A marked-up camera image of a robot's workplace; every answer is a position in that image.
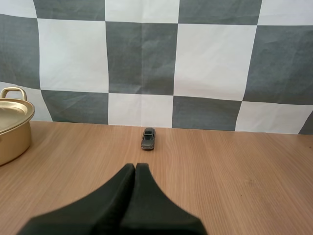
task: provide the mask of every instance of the black foam pad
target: black foam pad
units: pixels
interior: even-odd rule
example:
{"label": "black foam pad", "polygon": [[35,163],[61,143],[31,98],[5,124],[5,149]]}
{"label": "black foam pad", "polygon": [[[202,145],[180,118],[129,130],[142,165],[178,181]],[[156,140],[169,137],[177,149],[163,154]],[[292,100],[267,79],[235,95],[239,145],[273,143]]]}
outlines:
{"label": "black foam pad", "polygon": [[19,235],[115,235],[134,187],[126,164],[96,191],[58,210],[32,218]]}
{"label": "black foam pad", "polygon": [[148,164],[137,164],[122,235],[206,235],[201,221],[175,205],[157,186]]}

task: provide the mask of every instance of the gray toy car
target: gray toy car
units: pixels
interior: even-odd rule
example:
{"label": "gray toy car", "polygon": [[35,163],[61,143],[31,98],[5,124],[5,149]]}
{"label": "gray toy car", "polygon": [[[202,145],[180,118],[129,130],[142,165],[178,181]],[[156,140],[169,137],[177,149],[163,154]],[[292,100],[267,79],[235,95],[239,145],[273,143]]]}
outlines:
{"label": "gray toy car", "polygon": [[142,135],[141,148],[151,150],[155,148],[156,131],[154,128],[148,127]]}

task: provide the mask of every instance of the fabric backdrop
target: fabric backdrop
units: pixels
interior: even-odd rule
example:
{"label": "fabric backdrop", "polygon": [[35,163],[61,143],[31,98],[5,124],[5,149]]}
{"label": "fabric backdrop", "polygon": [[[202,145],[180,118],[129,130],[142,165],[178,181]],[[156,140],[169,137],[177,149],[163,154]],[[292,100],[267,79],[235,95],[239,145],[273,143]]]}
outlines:
{"label": "fabric backdrop", "polygon": [[0,0],[8,86],[33,120],[313,134],[313,1]]}

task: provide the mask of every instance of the gray square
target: gray square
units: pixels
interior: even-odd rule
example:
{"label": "gray square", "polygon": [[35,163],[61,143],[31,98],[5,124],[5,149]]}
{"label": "gray square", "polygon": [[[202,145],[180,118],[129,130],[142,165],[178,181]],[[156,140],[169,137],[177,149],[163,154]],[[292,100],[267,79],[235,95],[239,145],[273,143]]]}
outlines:
{"label": "gray square", "polygon": [[302,135],[313,135],[313,112],[310,114],[299,134]]}
{"label": "gray square", "polygon": [[37,19],[0,14],[0,81],[40,89]]}
{"label": "gray square", "polygon": [[258,23],[262,0],[180,0],[179,23]]}
{"label": "gray square", "polygon": [[173,95],[177,28],[106,22],[109,92]]}
{"label": "gray square", "polygon": [[34,0],[37,18],[104,21],[104,0]]}
{"label": "gray square", "polygon": [[173,128],[234,131],[241,101],[174,96]]}
{"label": "gray square", "polygon": [[42,90],[53,121],[108,124],[108,94]]}
{"label": "gray square", "polygon": [[244,101],[313,105],[313,26],[258,26]]}

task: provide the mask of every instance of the wooden table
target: wooden table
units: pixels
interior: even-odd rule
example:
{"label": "wooden table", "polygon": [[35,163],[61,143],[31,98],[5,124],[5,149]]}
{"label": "wooden table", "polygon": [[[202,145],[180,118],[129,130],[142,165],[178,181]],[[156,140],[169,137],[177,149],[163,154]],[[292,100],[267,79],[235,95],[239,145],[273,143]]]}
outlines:
{"label": "wooden table", "polygon": [[312,235],[313,136],[32,122],[33,144],[0,167],[0,234],[89,194],[126,163],[211,235]]}

